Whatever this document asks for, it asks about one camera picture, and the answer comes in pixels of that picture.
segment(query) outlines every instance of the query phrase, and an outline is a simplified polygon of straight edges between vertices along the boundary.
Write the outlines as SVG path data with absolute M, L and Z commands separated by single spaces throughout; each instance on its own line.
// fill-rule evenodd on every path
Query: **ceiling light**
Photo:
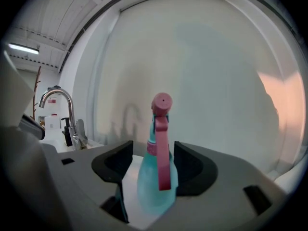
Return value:
M 33 54 L 36 54 L 36 55 L 39 54 L 39 50 L 34 49 L 34 48 L 30 48 L 30 47 L 27 47 L 27 46 L 19 45 L 19 44 L 10 43 L 9 47 L 12 48 L 12 49 L 15 49 L 15 50 L 26 51 L 26 52 L 33 53 Z

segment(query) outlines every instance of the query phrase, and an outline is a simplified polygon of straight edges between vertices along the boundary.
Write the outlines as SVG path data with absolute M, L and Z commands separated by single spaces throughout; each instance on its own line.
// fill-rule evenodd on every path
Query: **chrome faucet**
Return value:
M 59 86 L 48 88 L 48 90 L 44 92 L 43 96 L 39 101 L 39 107 L 44 108 L 45 102 L 48 99 L 48 97 L 56 93 L 64 96 L 68 103 L 68 114 L 69 114 L 69 125 L 70 125 L 68 129 L 74 150 L 86 149 L 88 138 L 85 133 L 83 120 L 79 119 L 77 120 L 77 124 L 75 124 L 73 100 L 67 91 L 63 90 Z

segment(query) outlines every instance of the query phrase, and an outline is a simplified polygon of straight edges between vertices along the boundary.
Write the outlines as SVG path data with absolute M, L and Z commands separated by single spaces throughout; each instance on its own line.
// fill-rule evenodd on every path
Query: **spray bottle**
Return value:
M 142 208 L 163 214 L 176 199 L 178 172 L 169 151 L 168 123 L 172 99 L 167 93 L 157 94 L 152 101 L 153 118 L 147 153 L 137 180 L 137 196 Z

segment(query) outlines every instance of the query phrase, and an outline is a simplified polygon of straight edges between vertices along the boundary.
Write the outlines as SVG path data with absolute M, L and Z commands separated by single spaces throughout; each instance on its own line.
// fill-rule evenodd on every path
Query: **pink spray nozzle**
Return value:
M 152 101 L 153 114 L 156 116 L 166 116 L 172 106 L 172 98 L 169 94 L 161 92 Z
M 172 106 L 172 98 L 167 93 L 157 94 L 152 101 L 152 110 L 155 115 L 155 140 L 158 169 L 159 190 L 171 189 L 168 120 L 167 114 Z

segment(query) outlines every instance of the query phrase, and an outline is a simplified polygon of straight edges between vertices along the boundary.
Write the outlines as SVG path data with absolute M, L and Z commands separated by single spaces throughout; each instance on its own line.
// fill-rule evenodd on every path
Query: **ceiling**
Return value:
M 39 55 L 7 47 L 16 68 L 37 72 L 41 66 L 59 72 L 78 26 L 102 1 L 29 0 L 3 40 L 39 49 Z

